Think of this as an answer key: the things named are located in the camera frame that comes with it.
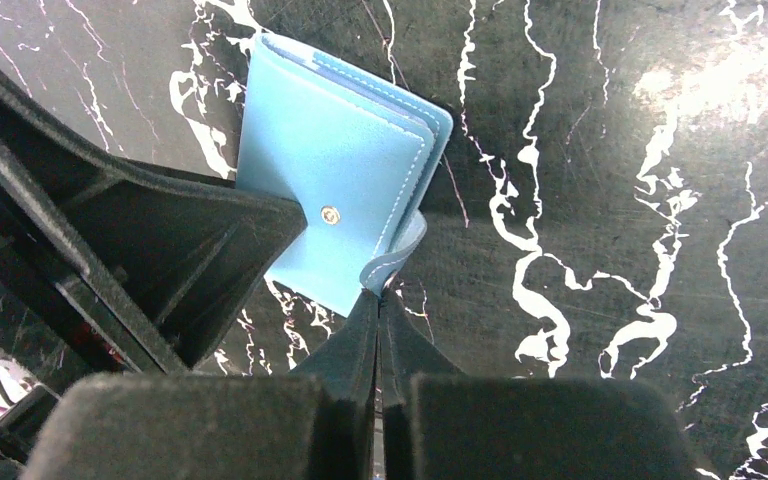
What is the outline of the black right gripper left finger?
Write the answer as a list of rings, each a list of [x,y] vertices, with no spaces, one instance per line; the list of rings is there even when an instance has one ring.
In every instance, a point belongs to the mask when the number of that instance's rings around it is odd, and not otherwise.
[[[363,479],[379,301],[283,375],[97,374],[46,420],[27,479]]]

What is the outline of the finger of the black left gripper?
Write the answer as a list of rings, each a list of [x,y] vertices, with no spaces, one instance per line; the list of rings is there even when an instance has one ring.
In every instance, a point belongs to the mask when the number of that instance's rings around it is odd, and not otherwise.
[[[0,70],[0,286],[98,370],[208,359],[300,206],[112,155]]]

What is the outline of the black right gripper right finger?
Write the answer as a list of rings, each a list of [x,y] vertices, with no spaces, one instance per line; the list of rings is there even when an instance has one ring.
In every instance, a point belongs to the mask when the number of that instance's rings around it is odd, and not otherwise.
[[[693,479],[697,458],[654,389],[630,381],[465,374],[379,303],[390,479]]]

